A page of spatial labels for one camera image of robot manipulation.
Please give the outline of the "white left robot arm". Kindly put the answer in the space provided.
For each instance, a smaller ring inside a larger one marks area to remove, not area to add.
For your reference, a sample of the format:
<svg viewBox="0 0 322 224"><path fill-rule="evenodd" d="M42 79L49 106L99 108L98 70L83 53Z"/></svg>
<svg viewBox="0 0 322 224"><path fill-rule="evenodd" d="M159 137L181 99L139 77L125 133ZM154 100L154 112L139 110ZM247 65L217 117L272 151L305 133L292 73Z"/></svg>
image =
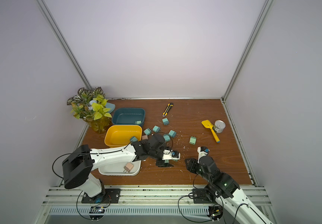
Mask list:
<svg viewBox="0 0 322 224"><path fill-rule="evenodd" d="M157 167L167 168L172 167L170 161L180 160L180 153L169 147L160 134L106 149L81 145L62 162L64 187L80 188L89 197L102 196L105 188L92 174L94 170L106 176L135 176L147 158L154 159Z"/></svg>

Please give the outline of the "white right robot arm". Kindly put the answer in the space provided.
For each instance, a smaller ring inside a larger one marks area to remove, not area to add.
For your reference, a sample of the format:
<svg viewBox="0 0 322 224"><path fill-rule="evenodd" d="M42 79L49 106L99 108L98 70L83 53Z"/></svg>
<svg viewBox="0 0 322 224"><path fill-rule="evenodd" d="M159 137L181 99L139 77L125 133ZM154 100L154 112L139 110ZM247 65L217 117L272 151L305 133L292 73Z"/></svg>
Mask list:
<svg viewBox="0 0 322 224"><path fill-rule="evenodd" d="M220 171L212 157L185 160L186 169L205 179L206 197L233 215L233 223L273 224L250 200L239 184L228 174Z"/></svg>

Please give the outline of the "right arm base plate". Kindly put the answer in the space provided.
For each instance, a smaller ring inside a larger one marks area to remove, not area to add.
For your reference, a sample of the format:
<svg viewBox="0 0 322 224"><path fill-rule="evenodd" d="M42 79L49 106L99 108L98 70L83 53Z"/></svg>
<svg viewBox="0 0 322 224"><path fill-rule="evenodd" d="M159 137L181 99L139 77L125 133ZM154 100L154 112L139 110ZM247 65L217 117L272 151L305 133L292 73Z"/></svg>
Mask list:
<svg viewBox="0 0 322 224"><path fill-rule="evenodd" d="M214 203L216 195L207 189L192 189L192 199L195 204Z"/></svg>

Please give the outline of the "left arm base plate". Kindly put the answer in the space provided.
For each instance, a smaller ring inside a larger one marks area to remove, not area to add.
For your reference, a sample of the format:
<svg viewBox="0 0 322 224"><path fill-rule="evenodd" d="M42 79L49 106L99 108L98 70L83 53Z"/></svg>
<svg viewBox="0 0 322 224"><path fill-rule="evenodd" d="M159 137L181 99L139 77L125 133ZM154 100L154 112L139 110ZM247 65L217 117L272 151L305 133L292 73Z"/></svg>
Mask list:
<svg viewBox="0 0 322 224"><path fill-rule="evenodd" d="M81 199L81 203L90 203L90 204L118 203L120 198L120 192L121 192L121 189L105 189L103 192L101 192L100 194L94 197L89 197L86 193L84 193Z"/></svg>

